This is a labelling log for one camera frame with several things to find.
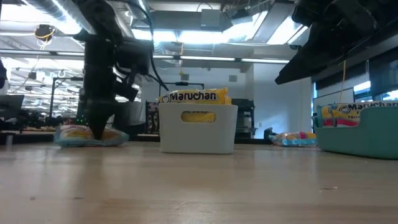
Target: yellow noodle package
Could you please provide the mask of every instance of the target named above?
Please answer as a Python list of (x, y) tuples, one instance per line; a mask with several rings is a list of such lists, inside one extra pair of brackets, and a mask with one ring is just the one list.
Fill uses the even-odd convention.
[[(227, 96), (228, 89), (212, 90), (175, 90), (159, 98), (159, 103), (198, 103), (231, 105), (232, 99)], [(206, 111), (185, 111), (181, 114), (184, 122), (212, 123), (216, 115)]]

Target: maruchan noodle package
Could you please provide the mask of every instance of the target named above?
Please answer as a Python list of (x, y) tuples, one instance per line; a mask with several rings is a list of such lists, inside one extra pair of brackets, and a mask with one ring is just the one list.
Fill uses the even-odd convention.
[[(159, 98), (159, 103), (198, 103), (212, 105), (231, 105), (232, 100), (227, 96), (228, 89), (211, 90), (175, 90)], [(185, 111), (181, 114), (184, 122), (212, 123), (216, 116), (212, 112)]]
[(59, 126), (54, 142), (62, 147), (118, 146), (129, 140), (129, 135), (113, 128), (105, 128), (101, 140), (96, 140), (91, 129), (81, 125)]
[(318, 126), (322, 127), (353, 127), (360, 120), (361, 111), (370, 107), (398, 106), (398, 101), (372, 101), (365, 103), (338, 103), (318, 106)]
[(317, 136), (310, 132), (282, 133), (269, 136), (276, 146), (315, 147)]
[(228, 89), (175, 90), (159, 98), (159, 103), (202, 103), (230, 105)]

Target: cable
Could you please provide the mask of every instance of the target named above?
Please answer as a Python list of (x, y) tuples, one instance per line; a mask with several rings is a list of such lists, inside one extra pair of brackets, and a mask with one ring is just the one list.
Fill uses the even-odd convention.
[(344, 61), (343, 81), (341, 82), (341, 91), (340, 91), (339, 103), (341, 103), (341, 97), (343, 96), (344, 81), (346, 80), (346, 70), (347, 70), (347, 60)]
[[(143, 8), (141, 8), (139, 5), (137, 5), (136, 3), (133, 3), (131, 1), (125, 1), (125, 2), (128, 3), (130, 7), (132, 6), (132, 7), (137, 8), (138, 10), (140, 10), (146, 16), (146, 18), (148, 20), (148, 24), (149, 24), (150, 35), (152, 37), (151, 43), (152, 43), (152, 47), (154, 49), (155, 48), (155, 46), (154, 46), (154, 26), (153, 26), (152, 19), (150, 18), (149, 14)], [(167, 86), (164, 84), (163, 80), (160, 78), (159, 74), (157, 73), (155, 62), (154, 62), (154, 53), (153, 53), (153, 51), (150, 54), (150, 64), (152, 65), (152, 69), (153, 69), (153, 71), (154, 71), (154, 73), (155, 73), (155, 75), (157, 77), (157, 80), (159, 81), (159, 84), (166, 91), (168, 91), (169, 88), (167, 88)]]
[(38, 38), (38, 39), (49, 38), (51, 35), (54, 34), (54, 32), (55, 32), (55, 29), (53, 29), (52, 32), (51, 32), (50, 34), (44, 35), (44, 36), (42, 36), (42, 37), (41, 37), (41, 36), (37, 36), (37, 35), (35, 34), (35, 37)]
[[(45, 43), (46, 43), (46, 44), (44, 44), (44, 45), (40, 48), (40, 51), (41, 51), (41, 50), (44, 50), (44, 48), (47, 46), (48, 40), (49, 40), (49, 38), (47, 37), (46, 40), (45, 40)], [(38, 62), (39, 62), (39, 60), (40, 60), (40, 56), (38, 55), (38, 56), (36, 56), (36, 63), (34, 64), (34, 66), (32, 67), (32, 69), (30, 70), (29, 73), (32, 73), (32, 72), (35, 70), (35, 68), (36, 68), (36, 66), (37, 66), (37, 64), (38, 64)], [(28, 79), (29, 79), (29, 74), (28, 74), (28, 77), (25, 79), (25, 81), (21, 84), (21, 86), (19, 86), (18, 88), (16, 88), (16, 89), (15, 89), (13, 92), (11, 92), (11, 93), (15, 93), (16, 91), (20, 90), (20, 89), (25, 85), (25, 83), (28, 81)]]
[(153, 75), (151, 75), (151, 74), (147, 74), (147, 76), (149, 76), (149, 77), (151, 77), (153, 80), (155, 80), (155, 81), (159, 82), (159, 81), (158, 81), (158, 79), (156, 79), (156, 77), (155, 77), (155, 76), (153, 76)]
[(200, 7), (202, 4), (206, 4), (206, 5), (208, 5), (211, 9), (213, 9), (213, 7), (212, 7), (210, 4), (208, 4), (207, 2), (201, 2), (201, 3), (198, 5), (198, 7), (197, 7), (197, 12), (199, 11), (199, 7)]

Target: wooden table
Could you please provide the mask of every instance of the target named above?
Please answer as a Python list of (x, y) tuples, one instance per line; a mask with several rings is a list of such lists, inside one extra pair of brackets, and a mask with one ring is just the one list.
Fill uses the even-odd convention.
[(397, 223), (398, 162), (272, 146), (0, 148), (0, 223)]

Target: fluorescent light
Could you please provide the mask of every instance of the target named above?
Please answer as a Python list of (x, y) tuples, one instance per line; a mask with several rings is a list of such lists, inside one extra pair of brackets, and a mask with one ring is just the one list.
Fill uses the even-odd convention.
[(219, 44), (228, 39), (221, 32), (183, 31), (178, 41), (184, 44)]
[(226, 57), (199, 57), (199, 56), (181, 56), (183, 60), (212, 60), (212, 61), (221, 61), (221, 62), (233, 62), (235, 58), (226, 58)]
[[(51, 96), (51, 94), (34, 94), (34, 93), (9, 93), (8, 95), (24, 95), (24, 96), (38, 96), (38, 97)], [(79, 95), (68, 95), (68, 94), (54, 94), (54, 96), (79, 98)]]
[(177, 36), (171, 30), (156, 30), (154, 31), (155, 42), (174, 42), (177, 41)]
[(226, 40), (236, 40), (244, 38), (248, 32), (250, 32), (252, 22), (244, 22), (241, 24), (236, 24), (223, 32)]
[(308, 27), (306, 27), (305, 25), (302, 25), (300, 30), (292, 37), (290, 38), (289, 41), (287, 41), (288, 44), (292, 44), (295, 40), (297, 40), (298, 37), (300, 37), (306, 30), (308, 29)]
[(147, 30), (139, 30), (139, 29), (131, 29), (132, 34), (134, 37), (139, 40), (151, 40), (152, 36), (150, 32)]
[(83, 52), (56, 52), (59, 56), (76, 56), (76, 57), (84, 57)]
[(370, 87), (371, 87), (371, 82), (367, 81), (367, 82), (364, 82), (364, 83), (361, 83), (359, 85), (354, 86), (354, 92), (365, 90), (365, 89), (370, 88)]
[(32, 108), (37, 108), (37, 106), (23, 106), (23, 108), (32, 109)]
[[(152, 36), (148, 30), (132, 29), (132, 33), (136, 39), (140, 40), (151, 40)], [(155, 42), (174, 42), (177, 41), (177, 36), (174, 31), (171, 30), (155, 30), (154, 31)]]
[(255, 20), (253, 27), (251, 28), (250, 32), (246, 35), (246, 40), (251, 40), (254, 38), (257, 31), (260, 29), (261, 24), (266, 19), (268, 11), (263, 11), (258, 18)]
[(267, 44), (285, 44), (301, 28), (301, 25), (295, 23), (291, 16), (288, 16), (283, 23), (274, 32)]
[(242, 58), (242, 62), (251, 62), (251, 63), (279, 63), (279, 64), (287, 64), (289, 60), (279, 60), (279, 59), (258, 59), (258, 58)]
[(173, 59), (173, 55), (154, 55), (154, 59)]
[(27, 54), (27, 55), (50, 55), (50, 52), (41, 50), (8, 50), (1, 49), (0, 54)]

